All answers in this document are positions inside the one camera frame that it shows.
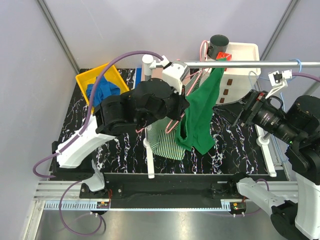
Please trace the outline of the metal clothes rail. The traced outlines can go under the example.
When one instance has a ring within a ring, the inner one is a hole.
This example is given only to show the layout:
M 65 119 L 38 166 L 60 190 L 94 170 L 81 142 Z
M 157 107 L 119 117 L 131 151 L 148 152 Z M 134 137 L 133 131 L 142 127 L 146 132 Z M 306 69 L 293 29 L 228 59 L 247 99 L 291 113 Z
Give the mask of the metal clothes rail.
M 319 61 L 189 61 L 185 64 L 190 69 L 200 68 L 319 68 Z

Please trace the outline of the black marbled mat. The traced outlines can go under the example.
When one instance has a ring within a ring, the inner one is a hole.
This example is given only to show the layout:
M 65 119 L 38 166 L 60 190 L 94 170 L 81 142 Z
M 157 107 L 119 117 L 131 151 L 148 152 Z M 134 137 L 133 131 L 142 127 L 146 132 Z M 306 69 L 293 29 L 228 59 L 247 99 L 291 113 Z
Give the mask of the black marbled mat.
M 182 160 L 154 156 L 157 174 L 235 174 L 279 176 L 274 161 L 266 161 L 256 145 L 254 126 L 231 127 L 223 118 L 213 115 L 210 123 L 215 145 L 204 155 L 196 149 L 186 151 Z M 144 133 L 129 132 L 98 147 L 92 153 L 97 168 L 104 173 L 145 174 L 147 153 Z

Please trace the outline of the white drawer unit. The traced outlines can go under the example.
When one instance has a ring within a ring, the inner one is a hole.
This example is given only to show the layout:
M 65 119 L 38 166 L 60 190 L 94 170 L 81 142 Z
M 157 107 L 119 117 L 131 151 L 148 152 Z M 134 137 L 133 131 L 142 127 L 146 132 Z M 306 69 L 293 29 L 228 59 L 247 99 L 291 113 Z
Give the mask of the white drawer unit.
M 258 45 L 255 43 L 230 42 L 226 53 L 231 61 L 259 61 Z M 224 71 L 219 85 L 217 105 L 227 104 L 243 98 L 257 82 L 260 68 L 228 68 Z

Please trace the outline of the green white striped tank top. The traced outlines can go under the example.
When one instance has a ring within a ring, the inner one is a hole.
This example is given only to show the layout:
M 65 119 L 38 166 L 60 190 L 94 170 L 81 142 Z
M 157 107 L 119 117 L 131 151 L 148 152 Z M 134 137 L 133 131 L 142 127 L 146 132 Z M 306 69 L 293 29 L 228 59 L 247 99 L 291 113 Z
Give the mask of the green white striped tank top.
M 198 73 L 187 83 L 186 90 L 189 93 L 187 96 L 199 88 L 200 78 L 201 74 Z M 165 128 L 170 121 L 171 120 L 166 117 L 152 124 L 151 129 L 148 130 L 148 141 L 153 154 L 160 157 L 181 161 L 185 156 L 185 151 L 187 150 L 177 145 L 175 141 L 175 133 L 180 121 L 170 133 L 166 134 Z

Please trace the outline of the white rack foot bar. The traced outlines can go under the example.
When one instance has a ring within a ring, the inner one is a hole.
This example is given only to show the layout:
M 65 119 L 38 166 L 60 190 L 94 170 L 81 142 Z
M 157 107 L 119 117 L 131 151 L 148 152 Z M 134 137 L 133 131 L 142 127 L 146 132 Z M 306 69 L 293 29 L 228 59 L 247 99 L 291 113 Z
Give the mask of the white rack foot bar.
M 144 129 L 145 138 L 143 139 L 143 146 L 146 150 L 147 175 L 149 179 L 154 179 L 155 178 L 154 157 L 153 157 L 153 152 L 149 143 L 149 135 L 148 135 L 149 129 L 150 129 L 149 127 L 146 127 Z

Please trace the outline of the light blue wire hanger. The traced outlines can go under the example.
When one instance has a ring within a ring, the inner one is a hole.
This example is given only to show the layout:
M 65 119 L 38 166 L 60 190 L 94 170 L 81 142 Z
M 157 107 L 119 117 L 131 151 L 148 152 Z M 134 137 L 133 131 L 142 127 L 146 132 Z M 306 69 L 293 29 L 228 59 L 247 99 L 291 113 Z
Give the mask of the light blue wire hanger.
M 280 95 L 280 103 L 281 103 L 281 107 L 280 109 L 283 111 L 286 111 L 285 109 L 285 105 L 284 105 L 284 97 L 283 97 L 283 93 L 281 92 L 281 89 L 283 88 L 287 88 L 288 87 L 288 82 L 290 82 L 292 79 L 295 79 L 296 77 L 293 76 L 292 74 L 292 70 L 285 70 L 282 71 L 281 73 L 279 71 L 275 71 L 275 72 L 271 72 L 268 74 L 268 79 L 267 78 L 262 78 L 263 80 L 266 81 L 270 81 L 271 83 L 271 90 L 269 91 L 269 93 L 267 94 L 267 97 L 269 99 L 271 99 L 272 96 L 275 95 L 275 93 L 279 92 Z M 269 133 L 266 133 L 263 137 L 261 137 L 262 142 L 268 142 L 269 139 L 272 138 L 272 141 L 275 145 L 276 151 L 278 153 L 278 156 L 280 158 L 281 163 L 286 163 L 288 162 L 288 158 L 284 158 L 284 154 L 281 152 L 281 149 L 278 145 L 278 142 L 276 140 L 276 138 L 274 136 L 271 137 L 271 135 Z

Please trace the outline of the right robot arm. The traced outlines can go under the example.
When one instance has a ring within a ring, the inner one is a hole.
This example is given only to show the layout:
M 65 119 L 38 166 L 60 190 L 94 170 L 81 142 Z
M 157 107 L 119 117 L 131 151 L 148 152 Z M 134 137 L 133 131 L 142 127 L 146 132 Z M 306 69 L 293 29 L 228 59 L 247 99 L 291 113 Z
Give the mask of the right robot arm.
M 231 125 L 257 125 L 287 144 L 285 155 L 297 181 L 298 201 L 276 196 L 246 173 L 234 174 L 226 184 L 232 198 L 252 200 L 288 240 L 320 237 L 320 100 L 299 96 L 288 111 L 275 107 L 266 91 L 249 91 L 242 99 L 215 106 Z

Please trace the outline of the red plastic block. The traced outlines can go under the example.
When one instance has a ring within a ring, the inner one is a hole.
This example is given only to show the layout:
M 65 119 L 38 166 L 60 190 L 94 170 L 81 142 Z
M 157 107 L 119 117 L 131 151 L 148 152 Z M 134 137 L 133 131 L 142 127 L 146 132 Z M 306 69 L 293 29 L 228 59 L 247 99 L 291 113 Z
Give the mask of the red plastic block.
M 230 61 L 232 59 L 232 54 L 226 52 L 219 52 L 216 56 L 216 60 L 219 59 L 226 59 L 227 61 Z

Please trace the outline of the blue framed pink board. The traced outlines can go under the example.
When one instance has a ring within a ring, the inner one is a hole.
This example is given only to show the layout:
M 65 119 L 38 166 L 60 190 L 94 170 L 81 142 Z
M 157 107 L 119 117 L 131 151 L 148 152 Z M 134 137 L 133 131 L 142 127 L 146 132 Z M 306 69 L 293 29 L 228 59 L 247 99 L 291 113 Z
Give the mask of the blue framed pink board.
M 159 78 L 162 79 L 162 68 L 156 68 L 152 70 L 152 78 Z M 134 79 L 134 88 L 137 87 L 137 85 L 145 80 L 145 74 L 144 74 L 144 69 L 142 67 L 136 68 L 135 71 L 135 79 Z

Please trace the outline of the white grey rack post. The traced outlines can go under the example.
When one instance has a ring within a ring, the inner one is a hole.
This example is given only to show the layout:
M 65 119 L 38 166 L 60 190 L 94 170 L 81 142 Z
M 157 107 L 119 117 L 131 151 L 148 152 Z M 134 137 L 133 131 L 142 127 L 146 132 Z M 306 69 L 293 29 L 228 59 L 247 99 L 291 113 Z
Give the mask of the white grey rack post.
M 142 56 L 142 70 L 143 70 L 143 81 L 148 81 L 152 78 L 152 64 L 154 63 L 154 57 L 150 54 L 144 54 Z

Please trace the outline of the blue tank top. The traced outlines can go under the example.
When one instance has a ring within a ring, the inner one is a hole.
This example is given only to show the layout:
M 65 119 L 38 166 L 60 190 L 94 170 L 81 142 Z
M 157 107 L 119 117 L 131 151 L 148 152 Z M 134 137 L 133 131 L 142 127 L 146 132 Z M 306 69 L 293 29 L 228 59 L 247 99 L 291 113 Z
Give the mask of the blue tank top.
M 93 107 L 98 106 L 104 99 L 112 95 L 120 95 L 120 88 L 103 76 L 97 85 L 93 98 Z

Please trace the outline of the dark grey mug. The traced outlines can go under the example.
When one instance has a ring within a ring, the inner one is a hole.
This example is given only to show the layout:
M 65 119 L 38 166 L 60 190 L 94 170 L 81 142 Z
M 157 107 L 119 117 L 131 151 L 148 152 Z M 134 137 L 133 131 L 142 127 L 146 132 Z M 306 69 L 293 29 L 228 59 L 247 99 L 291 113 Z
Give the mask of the dark grey mug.
M 207 56 L 215 60 L 220 52 L 226 52 L 229 42 L 229 39 L 224 35 L 213 35 L 209 40 L 209 45 L 206 52 Z

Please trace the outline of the yellow plastic bin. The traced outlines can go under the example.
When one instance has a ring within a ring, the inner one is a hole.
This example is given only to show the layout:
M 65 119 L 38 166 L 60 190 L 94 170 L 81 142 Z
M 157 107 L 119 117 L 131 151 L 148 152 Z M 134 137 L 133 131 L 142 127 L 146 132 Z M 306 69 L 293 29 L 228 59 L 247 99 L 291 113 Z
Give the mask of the yellow plastic bin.
M 102 72 L 102 70 L 107 66 L 108 64 L 101 65 L 99 67 L 93 68 L 91 70 L 88 70 L 84 73 L 78 74 L 75 78 L 77 81 L 78 86 L 80 87 L 80 90 L 85 98 L 85 101 L 87 105 L 90 104 L 90 97 L 93 90 L 94 83 L 96 82 L 96 79 Z M 128 92 L 129 88 L 127 84 L 124 82 L 123 78 L 119 74 L 118 70 L 114 65 L 112 65 L 109 70 L 103 75 L 105 79 L 116 86 L 120 88 L 120 94 Z

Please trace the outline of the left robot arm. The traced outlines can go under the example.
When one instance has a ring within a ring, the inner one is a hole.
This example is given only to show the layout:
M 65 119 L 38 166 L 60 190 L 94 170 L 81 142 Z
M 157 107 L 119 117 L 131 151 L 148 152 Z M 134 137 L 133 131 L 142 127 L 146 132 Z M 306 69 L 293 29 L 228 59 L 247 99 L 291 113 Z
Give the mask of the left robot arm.
M 160 78 L 142 81 L 133 90 L 107 97 L 89 115 L 86 126 L 57 145 L 53 176 L 82 182 L 95 197 L 103 198 L 108 186 L 90 154 L 121 134 L 141 130 L 165 117 L 180 120 L 189 105 L 184 91 L 178 93 Z

